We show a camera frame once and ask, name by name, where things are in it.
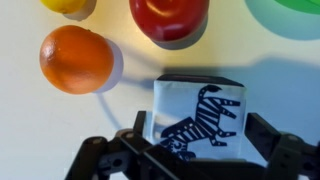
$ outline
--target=lemon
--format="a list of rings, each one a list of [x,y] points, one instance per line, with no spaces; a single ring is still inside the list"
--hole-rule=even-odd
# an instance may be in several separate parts
[[[52,11],[70,14],[82,8],[86,0],[40,0],[47,8]]]

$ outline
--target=black robotic claw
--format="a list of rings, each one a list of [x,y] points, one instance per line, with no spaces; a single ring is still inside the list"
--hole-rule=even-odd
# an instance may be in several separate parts
[[[108,142],[103,137],[85,140],[66,180],[107,180],[116,172],[128,179],[285,179],[298,175],[320,179],[320,143],[312,146],[293,134],[279,133],[256,113],[247,116],[245,135],[268,161],[267,167],[245,161],[191,159],[186,162],[161,145],[142,137],[146,112],[139,111],[134,128],[120,130]]]

